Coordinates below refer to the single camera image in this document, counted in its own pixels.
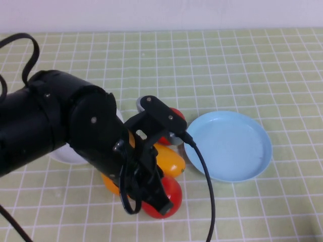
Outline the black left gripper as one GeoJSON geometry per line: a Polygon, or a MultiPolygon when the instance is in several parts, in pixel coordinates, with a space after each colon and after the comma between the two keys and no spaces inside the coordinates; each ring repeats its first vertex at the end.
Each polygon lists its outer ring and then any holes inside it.
{"type": "Polygon", "coordinates": [[[174,179],[157,165],[157,150],[127,129],[114,152],[122,160],[118,178],[113,179],[122,197],[148,202],[148,214],[153,218],[168,218],[174,210],[171,187],[174,179]]]}

